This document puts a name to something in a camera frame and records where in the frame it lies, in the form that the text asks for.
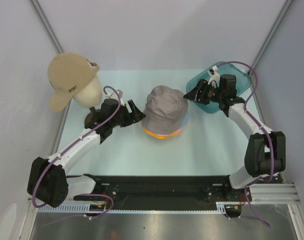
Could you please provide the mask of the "tan baseball cap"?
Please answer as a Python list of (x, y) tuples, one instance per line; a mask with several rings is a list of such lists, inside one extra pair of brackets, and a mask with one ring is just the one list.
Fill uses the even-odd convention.
[(55, 56), (47, 70), (49, 82), (54, 89), (48, 102), (49, 108), (53, 112), (62, 111), (97, 76), (99, 70), (97, 63), (74, 52)]

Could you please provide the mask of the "aluminium corner rail right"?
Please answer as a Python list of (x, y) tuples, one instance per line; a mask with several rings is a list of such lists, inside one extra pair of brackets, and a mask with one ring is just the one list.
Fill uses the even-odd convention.
[(294, 0), (284, 1), (284, 4), (282, 5), (279, 13), (277, 14), (277, 17), (274, 20), (270, 30), (268, 31), (268, 34), (263, 41), (263, 44), (261, 45), (258, 53), (256, 54), (256, 56), (252, 62), (253, 69), (255, 69), (257, 67), (257, 65), (259, 64), (259, 62), (261, 61), (262, 57), (264, 56), (266, 50), (268, 49), (270, 43), (272, 42), (274, 36), (276, 35), (279, 27), (281, 26), (284, 18), (286, 17), (287, 13), (289, 12), (289, 10), (294, 2), (295, 2)]

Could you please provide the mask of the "teal plastic bin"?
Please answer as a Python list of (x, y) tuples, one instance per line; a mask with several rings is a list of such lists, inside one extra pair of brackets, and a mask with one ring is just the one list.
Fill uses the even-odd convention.
[(218, 73), (220, 74), (218, 87), (220, 88), (221, 93), (219, 101), (210, 102), (209, 104), (196, 103), (195, 100), (190, 101), (194, 102), (199, 108), (207, 113), (213, 114), (222, 111), (228, 116), (231, 106), (245, 103), (245, 100), (241, 98), (240, 95), (251, 85), (249, 75), (235, 67), (233, 64), (226, 62), (215, 63), (196, 77), (192, 78), (186, 85), (186, 92), (188, 93), (196, 87), (201, 79), (208, 81), (210, 79), (208, 70), (213, 66), (218, 67)]

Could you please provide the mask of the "aluminium corner rail left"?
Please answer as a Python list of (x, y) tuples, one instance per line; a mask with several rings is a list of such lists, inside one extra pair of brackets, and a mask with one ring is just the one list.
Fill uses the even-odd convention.
[(54, 47), (55, 51), (58, 54), (61, 54), (64, 52), (63, 47), (61, 46), (61, 43), (59, 39), (57, 38), (46, 14), (44, 13), (41, 4), (38, 0), (28, 0), (30, 3), (32, 9), (34, 10), (34, 13), (36, 14), (37, 18), (39, 19), (46, 35), (48, 36), (52, 46)]

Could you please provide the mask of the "aluminium corner rail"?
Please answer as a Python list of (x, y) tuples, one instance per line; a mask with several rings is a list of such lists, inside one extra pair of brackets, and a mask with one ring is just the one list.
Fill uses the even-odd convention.
[(37, 18), (39, 19), (46, 35), (48, 36), (52, 46), (54, 47), (55, 51), (58, 54), (61, 54), (64, 52), (63, 47), (61, 46), (61, 43), (59, 39), (57, 38), (46, 14), (44, 13), (41, 4), (38, 0), (28, 0), (30, 3), (32, 9), (34, 10), (34, 13), (36, 14)]
[(253, 69), (255, 69), (257, 67), (257, 65), (259, 64), (259, 62), (261, 61), (262, 57), (264, 56), (266, 50), (268, 49), (270, 43), (272, 42), (274, 36), (276, 35), (279, 27), (281, 26), (284, 18), (286, 17), (287, 13), (289, 12), (289, 10), (294, 2), (295, 2), (294, 0), (284, 1), (284, 4), (282, 5), (279, 13), (277, 14), (277, 17), (274, 20), (270, 30), (268, 31), (268, 34), (263, 41), (263, 44), (261, 45), (258, 53), (256, 54), (256, 56), (252, 62)]

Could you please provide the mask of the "teal hat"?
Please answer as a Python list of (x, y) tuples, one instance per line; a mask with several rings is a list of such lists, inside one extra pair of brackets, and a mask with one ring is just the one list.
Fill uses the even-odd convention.
[(189, 113), (187, 112), (186, 115), (185, 115), (185, 117), (184, 117), (184, 119), (183, 119), (183, 121), (182, 121), (182, 123), (181, 123), (181, 125), (179, 126), (178, 130), (181, 130), (184, 127), (184, 125), (188, 121), (188, 117), (189, 117)]

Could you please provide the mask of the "grey hat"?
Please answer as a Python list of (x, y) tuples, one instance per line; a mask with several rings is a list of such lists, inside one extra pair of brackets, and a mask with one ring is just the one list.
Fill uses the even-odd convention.
[(158, 135), (169, 135), (182, 127), (188, 113), (188, 101), (180, 90), (159, 85), (147, 96), (143, 127)]

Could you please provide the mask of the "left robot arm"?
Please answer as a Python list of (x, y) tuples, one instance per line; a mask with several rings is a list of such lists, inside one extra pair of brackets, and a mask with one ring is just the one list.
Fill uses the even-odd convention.
[(94, 177), (84, 174), (68, 179), (67, 174), (89, 151), (102, 144), (115, 127), (128, 127), (142, 121), (146, 115), (136, 107), (132, 100), (105, 99), (100, 109), (90, 108), (84, 121), (84, 130), (62, 151), (46, 159), (37, 157), (31, 165), (27, 192), (36, 201), (53, 208), (60, 206), (67, 197), (86, 194), (96, 200), (102, 195), (102, 187)]

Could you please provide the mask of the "cream mannequin head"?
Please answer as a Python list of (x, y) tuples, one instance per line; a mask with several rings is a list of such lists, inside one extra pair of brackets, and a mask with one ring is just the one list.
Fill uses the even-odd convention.
[(73, 96), (73, 100), (85, 109), (100, 105), (102, 99), (102, 84), (97, 75), (80, 92)]

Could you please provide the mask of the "yellow bucket hat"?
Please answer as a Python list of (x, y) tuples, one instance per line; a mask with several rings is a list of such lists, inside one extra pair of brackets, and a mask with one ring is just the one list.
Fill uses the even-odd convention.
[(143, 130), (150, 136), (154, 137), (154, 138), (157, 138), (157, 139), (168, 139), (168, 138), (171, 138), (171, 137), (174, 137), (176, 135), (178, 135), (181, 130), (176, 130), (175, 132), (171, 133), (171, 134), (166, 134), (166, 135), (162, 135), (162, 134), (156, 134), (156, 133), (153, 133), (151, 131), (149, 131), (147, 128), (145, 128), (144, 126), (142, 126)]

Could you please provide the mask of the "aluminium frame rail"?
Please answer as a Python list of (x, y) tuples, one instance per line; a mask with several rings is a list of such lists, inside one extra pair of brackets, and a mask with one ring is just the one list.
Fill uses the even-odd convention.
[[(292, 184), (284, 184), (284, 183), (263, 183), (258, 182), (253, 184), (252, 186), (249, 186), (248, 188), (244, 188), (243, 190), (247, 191), (248, 189), (251, 189), (252, 193), (252, 199), (241, 199), (239, 202), (233, 202), (233, 203), (243, 203), (246, 201), (251, 202), (276, 202), (276, 203), (282, 203), (282, 202), (297, 202), (299, 200), (297, 192), (295, 187)], [(89, 197), (91, 196), (91, 193), (84, 194), (85, 196)], [(98, 201), (106, 201), (109, 204), (114, 204), (113, 199), (106, 195), (101, 194), (101, 197), (103, 200)], [(64, 202), (68, 199), (73, 199), (73, 197), (68, 196)]]

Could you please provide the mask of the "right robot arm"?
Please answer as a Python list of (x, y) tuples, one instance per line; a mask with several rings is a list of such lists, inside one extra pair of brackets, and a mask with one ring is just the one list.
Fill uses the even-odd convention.
[(247, 109), (246, 101), (237, 96), (237, 78), (232, 74), (220, 76), (219, 85), (201, 79), (184, 98), (202, 105), (218, 103), (219, 109), (242, 130), (248, 139), (244, 166), (229, 175), (222, 188), (223, 197), (235, 200), (244, 189), (261, 180), (270, 182), (274, 174), (286, 168), (286, 137), (273, 131)]

